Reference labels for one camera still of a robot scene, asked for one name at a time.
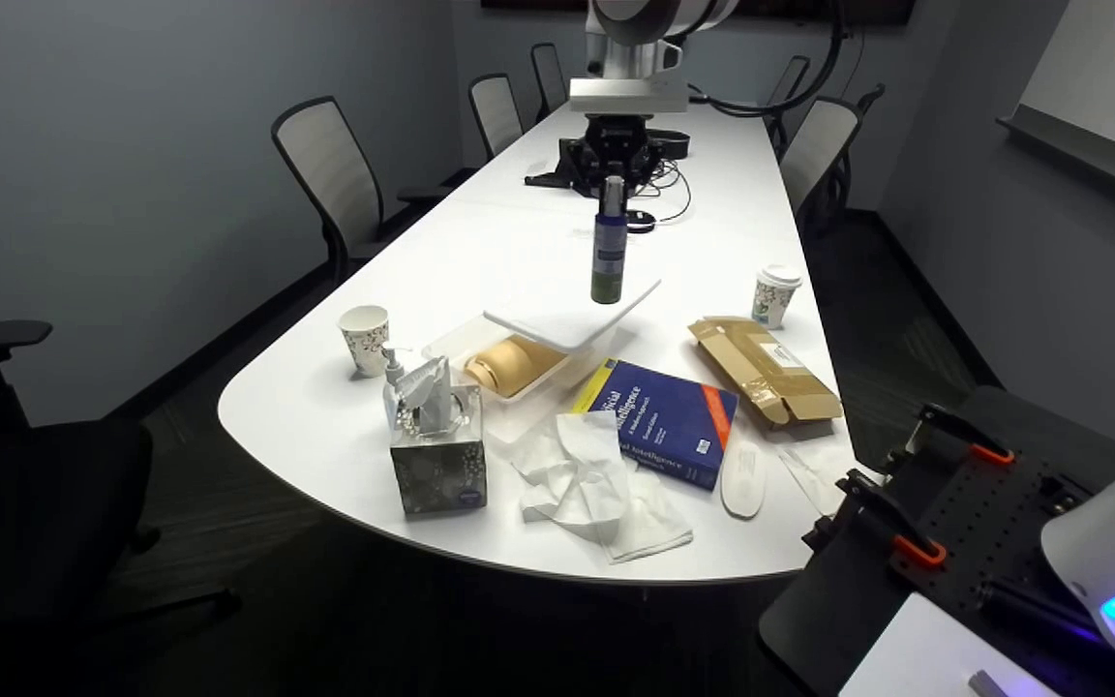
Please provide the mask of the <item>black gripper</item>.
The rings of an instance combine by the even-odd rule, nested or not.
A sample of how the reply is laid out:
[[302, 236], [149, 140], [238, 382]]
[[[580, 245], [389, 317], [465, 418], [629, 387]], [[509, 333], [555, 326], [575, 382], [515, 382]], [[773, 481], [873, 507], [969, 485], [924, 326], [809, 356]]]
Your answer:
[[643, 184], [658, 169], [658, 143], [647, 131], [643, 116], [593, 116], [580, 135], [580, 179], [593, 184], [595, 218], [603, 218], [603, 179], [622, 179], [622, 218], [638, 218], [635, 184]]

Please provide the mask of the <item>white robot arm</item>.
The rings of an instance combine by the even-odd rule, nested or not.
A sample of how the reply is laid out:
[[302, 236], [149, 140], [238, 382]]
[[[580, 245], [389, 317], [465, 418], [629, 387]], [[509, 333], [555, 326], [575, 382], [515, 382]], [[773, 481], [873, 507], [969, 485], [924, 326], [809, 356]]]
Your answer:
[[738, 0], [589, 0], [585, 29], [602, 45], [602, 65], [569, 80], [569, 104], [585, 116], [585, 135], [569, 148], [569, 184], [602, 198], [609, 179], [622, 194], [647, 184], [666, 148], [647, 126], [658, 112], [688, 104], [670, 54], [698, 29], [711, 29]]

